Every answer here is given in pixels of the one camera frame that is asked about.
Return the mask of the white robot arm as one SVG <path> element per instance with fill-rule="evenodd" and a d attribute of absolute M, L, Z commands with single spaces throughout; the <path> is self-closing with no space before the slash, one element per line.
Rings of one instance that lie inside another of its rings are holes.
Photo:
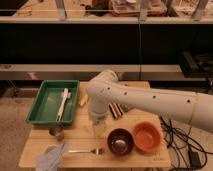
<path fill-rule="evenodd" d="M 124 86 L 117 74 L 104 70 L 86 87 L 88 113 L 94 125 L 103 123 L 110 103 L 132 106 L 146 112 L 173 119 L 213 134 L 213 95 Z"/>

